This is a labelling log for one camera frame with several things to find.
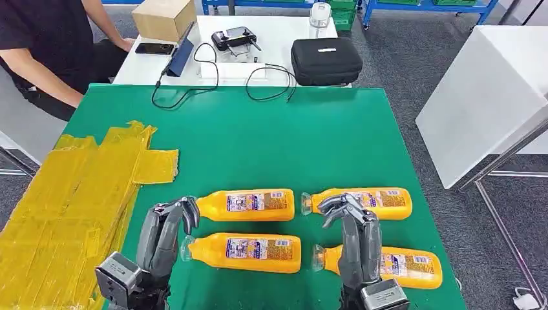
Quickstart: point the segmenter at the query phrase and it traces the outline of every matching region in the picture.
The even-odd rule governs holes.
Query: green table
[[[185,88],[162,87],[165,105]],[[152,87],[93,85],[65,133],[93,135],[97,142],[112,126],[130,120],[158,127],[152,149],[179,149],[175,182],[146,185],[138,195],[122,253],[134,259],[147,209],[182,195],[218,190],[332,187],[403,187],[414,203],[403,221],[382,221],[383,245],[435,253],[443,284],[435,290],[405,289],[411,309],[464,309],[447,255],[399,133],[385,92],[378,88],[298,88],[268,102],[249,99],[243,87],[219,87],[186,101],[175,111],[150,102]],[[279,88],[252,88],[256,96]],[[295,215],[290,222],[219,223],[202,218],[193,236],[215,232],[291,234],[302,240],[296,274],[212,268],[177,261],[171,277],[171,309],[337,309],[341,281],[329,271],[311,270],[315,243],[339,245],[341,223],[321,228],[322,217]],[[180,240],[184,237],[181,231]]]

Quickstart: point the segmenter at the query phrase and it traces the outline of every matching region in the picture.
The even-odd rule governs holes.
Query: black carrying case
[[[354,82],[363,62],[349,39],[300,39],[291,47],[291,64],[303,86],[345,85]]]

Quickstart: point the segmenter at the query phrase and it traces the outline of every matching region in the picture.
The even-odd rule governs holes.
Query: charging cable
[[[196,54],[198,53],[200,48],[204,45],[207,45],[207,46],[211,47],[211,49],[213,50],[213,53],[215,54],[215,59],[213,61],[199,60],[199,59],[196,58]],[[198,88],[198,87],[189,88],[185,91],[183,96],[181,96],[181,98],[179,98],[179,100],[177,100],[172,105],[169,105],[169,106],[159,105],[156,102],[156,93],[157,93],[158,89],[160,89],[160,86],[162,85],[162,77],[164,75],[166,75],[167,71],[169,70],[169,65],[167,65],[166,68],[160,74],[160,77],[158,78],[158,81],[156,82],[156,85],[154,86],[154,91],[153,91],[153,94],[151,96],[151,102],[155,107],[157,107],[159,109],[162,109],[162,110],[174,110],[176,107],[179,106],[179,104],[181,104],[183,102],[183,100],[187,97],[188,94],[190,94],[190,92],[199,91],[197,93],[192,94],[192,96],[197,96],[197,95],[200,95],[200,94],[204,94],[206,92],[216,90],[219,87],[219,67],[216,64],[216,62],[217,62],[217,53],[216,53],[215,48],[213,47],[213,45],[211,45],[207,42],[204,42],[204,43],[198,45],[198,47],[196,48],[196,51],[194,52],[193,59],[194,59],[194,61],[199,62],[199,63],[210,63],[210,64],[215,66],[215,72],[216,72],[215,86],[209,87],[209,88]],[[255,72],[259,71],[259,70],[269,70],[269,69],[286,73],[288,75],[288,86],[286,86],[286,88],[284,90],[282,90],[281,92],[279,92],[278,94],[274,94],[272,96],[267,96],[267,97],[264,97],[264,98],[258,98],[258,97],[255,97],[255,96],[251,95],[251,93],[249,92],[249,81],[253,77],[253,74]],[[289,96],[286,99],[286,102],[288,102],[291,99],[291,97],[293,97],[293,94],[295,93],[295,89],[297,88],[297,78],[295,77],[295,75],[293,73],[291,73],[288,69],[286,69],[282,66],[273,65],[271,63],[265,63],[264,67],[256,68],[255,70],[253,70],[250,73],[250,75],[248,77],[248,80],[246,81],[246,93],[252,100],[255,100],[255,101],[266,101],[266,100],[270,100],[270,99],[275,99],[275,98],[278,98],[281,95],[287,93],[287,91],[291,87],[291,78],[293,78],[295,80],[295,82],[293,84],[293,88],[292,88]]]
[[[546,295],[541,293],[542,299],[543,299],[542,307],[541,307],[540,305],[538,305],[537,300],[534,299],[534,297],[531,294],[529,294],[529,293],[520,294],[520,290],[530,292],[531,289],[528,289],[526,287],[516,287],[514,289],[514,292],[516,292],[516,297],[513,298],[514,305],[516,305],[516,307],[519,310],[533,310],[533,309],[544,310],[544,309],[546,309],[546,305],[547,305],[547,302],[548,302],[548,300],[546,299]]]
[[[208,45],[209,47],[211,47],[211,49],[213,50],[213,53],[215,55],[215,59],[213,61],[209,61],[209,60],[199,60],[199,59],[196,59],[196,54],[198,53],[198,51],[200,50],[200,48],[204,45]],[[169,68],[169,65],[166,66],[166,68],[162,71],[162,73],[160,74],[160,78],[158,79],[158,81],[156,82],[156,85],[154,87],[154,92],[153,92],[153,95],[151,97],[151,101],[153,103],[153,105],[155,107],[158,107],[162,110],[173,110],[174,108],[176,108],[177,106],[179,106],[179,104],[187,97],[187,95],[190,93],[190,92],[196,92],[196,91],[199,91],[197,93],[194,93],[192,94],[192,96],[197,96],[197,95],[200,95],[200,94],[204,94],[206,92],[210,92],[212,90],[216,90],[218,87],[219,87],[219,68],[217,67],[217,53],[215,52],[215,48],[213,47],[213,45],[207,43],[207,42],[204,42],[200,45],[198,45],[198,47],[196,48],[196,51],[194,51],[194,61],[196,62],[199,62],[199,63],[210,63],[212,65],[215,66],[215,71],[217,72],[217,81],[215,83],[215,86],[213,87],[209,87],[209,88],[199,88],[199,87],[192,87],[192,88],[189,88],[187,89],[187,91],[183,94],[183,96],[177,100],[177,102],[173,103],[172,105],[169,105],[169,106],[163,106],[163,105],[159,105],[156,100],[155,100],[155,97],[156,97],[156,92],[158,91],[158,89],[160,88],[160,85],[162,84],[162,77],[167,73],[167,70]]]

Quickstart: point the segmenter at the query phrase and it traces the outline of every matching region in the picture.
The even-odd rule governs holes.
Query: floor
[[[129,15],[131,7],[113,6],[108,11],[123,36],[137,35]],[[501,8],[495,9],[488,24],[496,24],[501,13]],[[227,15],[226,8],[219,8],[219,14]],[[237,8],[237,14],[307,16],[308,11]],[[481,196],[475,188],[466,193],[443,189],[414,121],[476,19],[474,14],[455,17],[451,13],[376,11],[369,30],[363,32],[357,18],[352,32],[341,35],[353,41],[364,60],[354,85],[386,90],[468,308],[514,309],[513,287],[525,286],[525,280]],[[96,28],[94,35],[95,40],[104,38]],[[542,170],[547,165],[545,156],[519,156],[508,164],[515,170]],[[6,166],[0,161],[0,167]],[[0,178],[0,227],[27,185],[26,177]],[[485,186],[537,282],[547,292],[548,180],[489,178]]]

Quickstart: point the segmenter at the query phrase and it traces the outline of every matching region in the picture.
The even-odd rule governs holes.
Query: cardboard box
[[[196,8],[192,0],[145,0],[131,15],[142,37],[177,42],[196,21]]]

